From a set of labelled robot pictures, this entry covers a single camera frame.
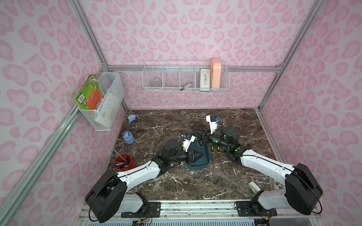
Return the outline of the red pen cup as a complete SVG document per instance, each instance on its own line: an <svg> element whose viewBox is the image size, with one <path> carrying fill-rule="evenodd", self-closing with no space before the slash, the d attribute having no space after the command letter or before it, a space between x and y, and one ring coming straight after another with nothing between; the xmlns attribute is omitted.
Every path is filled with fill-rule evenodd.
<svg viewBox="0 0 362 226"><path fill-rule="evenodd" d="M127 171L137 167L137 164L133 161L131 156L126 153L125 149L122 148L120 152L114 150L117 157L114 161L110 161L113 164L110 169L116 172Z"/></svg>

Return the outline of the pink box in basket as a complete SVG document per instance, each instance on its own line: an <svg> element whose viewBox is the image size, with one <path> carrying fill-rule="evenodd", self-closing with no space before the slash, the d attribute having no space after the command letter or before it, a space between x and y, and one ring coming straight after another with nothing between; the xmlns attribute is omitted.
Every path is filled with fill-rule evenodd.
<svg viewBox="0 0 362 226"><path fill-rule="evenodd" d="M212 89L219 90L220 88L220 80L221 80L221 71L222 65L219 58L211 59L211 73L212 73Z"/></svg>

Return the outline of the teal plastic storage box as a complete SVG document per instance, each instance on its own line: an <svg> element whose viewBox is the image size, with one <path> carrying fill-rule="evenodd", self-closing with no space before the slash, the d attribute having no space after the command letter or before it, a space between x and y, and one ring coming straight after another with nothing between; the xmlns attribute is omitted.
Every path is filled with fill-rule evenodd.
<svg viewBox="0 0 362 226"><path fill-rule="evenodd" d="M191 143L190 144L190 146L189 146L189 150L193 150L193 151L196 151L195 152L195 155L197 155L197 156L199 156L200 154L203 154L203 156L204 156L204 154L205 153L209 153L210 154L210 152L209 152L209 150L208 150L208 147L207 147L207 145L203 145L204 146L204 148L203 149L201 149L200 148L200 139L195 139L195 141L193 142L193 143ZM189 168L189 169L203 169L203 168L206 168L207 166L208 166L209 164L195 164L195 162L193 163L193 164L187 164L186 163L186 166Z"/></svg>

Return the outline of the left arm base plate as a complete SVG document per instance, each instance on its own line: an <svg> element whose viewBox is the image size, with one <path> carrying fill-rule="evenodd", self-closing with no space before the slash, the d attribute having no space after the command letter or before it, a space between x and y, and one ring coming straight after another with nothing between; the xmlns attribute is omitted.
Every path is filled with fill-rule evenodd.
<svg viewBox="0 0 362 226"><path fill-rule="evenodd" d="M152 218L159 218L161 211L161 202L147 202L144 203L141 208L133 212L123 212L121 218L147 218L151 216Z"/></svg>

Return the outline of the white mesh side basket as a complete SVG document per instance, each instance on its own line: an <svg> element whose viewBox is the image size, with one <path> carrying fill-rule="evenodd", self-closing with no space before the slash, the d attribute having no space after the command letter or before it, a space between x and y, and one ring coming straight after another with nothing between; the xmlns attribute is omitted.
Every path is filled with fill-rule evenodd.
<svg viewBox="0 0 362 226"><path fill-rule="evenodd" d="M74 101L96 131L109 131L113 126L125 90L119 73L91 75L79 89Z"/></svg>

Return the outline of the white card in basket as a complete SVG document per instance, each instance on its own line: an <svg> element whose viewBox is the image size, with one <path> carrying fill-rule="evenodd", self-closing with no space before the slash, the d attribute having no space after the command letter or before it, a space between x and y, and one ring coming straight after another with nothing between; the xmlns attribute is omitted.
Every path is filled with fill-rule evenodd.
<svg viewBox="0 0 362 226"><path fill-rule="evenodd" d="M200 70L200 91L209 91L210 90L210 69L201 69Z"/></svg>

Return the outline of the white paper in mesh basket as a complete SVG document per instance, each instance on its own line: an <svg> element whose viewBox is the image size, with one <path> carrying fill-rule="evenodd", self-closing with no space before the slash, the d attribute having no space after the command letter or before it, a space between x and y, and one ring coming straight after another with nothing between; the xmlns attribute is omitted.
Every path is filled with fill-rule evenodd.
<svg viewBox="0 0 362 226"><path fill-rule="evenodd" d="M121 99L115 94L108 92L99 108L95 121L103 126L111 127L119 110Z"/></svg>

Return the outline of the blue desk lamp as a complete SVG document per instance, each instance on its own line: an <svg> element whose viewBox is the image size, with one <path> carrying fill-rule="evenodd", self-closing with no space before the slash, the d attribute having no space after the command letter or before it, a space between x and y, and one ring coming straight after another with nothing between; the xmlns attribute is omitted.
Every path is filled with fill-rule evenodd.
<svg viewBox="0 0 362 226"><path fill-rule="evenodd" d="M126 144L130 145L134 143L134 137L132 135L132 133L130 132L130 127L131 127L131 123L133 121L135 121L136 119L136 115L129 115L127 117L128 119L128 126L127 126L127 130L123 133L123 140L125 141Z"/></svg>

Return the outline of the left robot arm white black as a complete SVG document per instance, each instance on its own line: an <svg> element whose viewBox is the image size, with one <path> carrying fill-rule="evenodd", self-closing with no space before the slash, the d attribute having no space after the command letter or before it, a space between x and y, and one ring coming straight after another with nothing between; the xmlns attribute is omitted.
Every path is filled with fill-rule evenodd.
<svg viewBox="0 0 362 226"><path fill-rule="evenodd" d="M138 218L144 223L158 214L159 207L149 202L142 194L128 192L138 185L156 179L171 169L174 163L193 164L204 156L209 156L207 144L192 138L183 143L171 139L165 143L162 151L147 163L131 170L115 172L107 170L96 182L85 201L89 214L94 214L92 222L104 223L120 213L123 217Z"/></svg>

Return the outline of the white stapler on table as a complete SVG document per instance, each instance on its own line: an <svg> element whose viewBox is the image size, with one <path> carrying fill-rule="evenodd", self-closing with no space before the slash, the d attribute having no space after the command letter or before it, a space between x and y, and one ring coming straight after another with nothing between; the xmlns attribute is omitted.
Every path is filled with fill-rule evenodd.
<svg viewBox="0 0 362 226"><path fill-rule="evenodd" d="M254 194L257 194L261 191L261 188L255 182L248 183L249 188L253 191Z"/></svg>

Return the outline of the green red booklet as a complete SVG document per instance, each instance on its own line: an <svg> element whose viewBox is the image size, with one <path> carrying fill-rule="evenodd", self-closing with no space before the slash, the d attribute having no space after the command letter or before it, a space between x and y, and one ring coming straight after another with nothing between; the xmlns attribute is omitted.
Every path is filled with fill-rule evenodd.
<svg viewBox="0 0 362 226"><path fill-rule="evenodd" d="M93 74L87 77L74 96L74 101L82 110L97 110L104 97L100 82Z"/></svg>

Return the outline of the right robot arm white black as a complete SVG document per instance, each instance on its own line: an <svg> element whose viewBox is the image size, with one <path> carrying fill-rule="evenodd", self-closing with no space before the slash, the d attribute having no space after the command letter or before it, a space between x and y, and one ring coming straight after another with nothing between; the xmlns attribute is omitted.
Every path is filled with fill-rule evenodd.
<svg viewBox="0 0 362 226"><path fill-rule="evenodd" d="M201 139L225 154L231 162L257 170L282 185L279 190L258 191L250 201L252 209L292 208L310 215L320 204L323 190L306 165L278 162L242 146L239 133L232 126L225 127L221 134L214 129L207 130Z"/></svg>

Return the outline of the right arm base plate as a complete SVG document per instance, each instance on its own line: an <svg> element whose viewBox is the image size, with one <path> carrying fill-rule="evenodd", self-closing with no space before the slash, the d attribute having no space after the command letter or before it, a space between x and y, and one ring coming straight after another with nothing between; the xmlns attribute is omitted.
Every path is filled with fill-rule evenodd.
<svg viewBox="0 0 362 226"><path fill-rule="evenodd" d="M258 202L236 201L234 208L237 209L239 217L276 217L278 215L275 208L266 210Z"/></svg>

